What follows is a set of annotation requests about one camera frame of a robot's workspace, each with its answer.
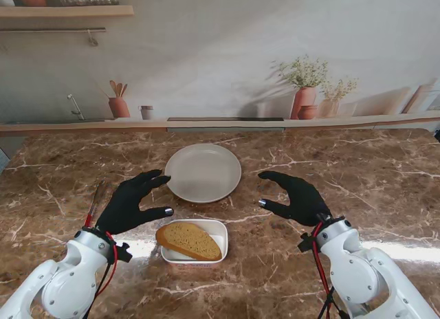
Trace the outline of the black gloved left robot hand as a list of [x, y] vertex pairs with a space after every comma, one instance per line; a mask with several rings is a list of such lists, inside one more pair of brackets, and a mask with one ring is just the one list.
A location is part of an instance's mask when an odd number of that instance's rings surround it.
[[161, 170], [143, 172], [122, 182], [113, 192], [109, 203], [99, 216], [96, 227], [111, 235], [128, 232], [150, 221], [170, 217], [174, 210], [169, 207], [140, 210], [140, 202], [152, 189], [167, 184], [171, 178]]

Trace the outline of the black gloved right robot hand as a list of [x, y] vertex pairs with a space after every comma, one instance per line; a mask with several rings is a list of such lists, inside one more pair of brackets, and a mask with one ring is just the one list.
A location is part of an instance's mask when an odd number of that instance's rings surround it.
[[262, 199], [262, 208], [284, 219], [292, 219], [300, 225], [310, 227], [332, 217], [318, 190], [304, 179], [270, 170], [259, 173], [258, 177], [277, 183], [289, 197], [289, 205]]

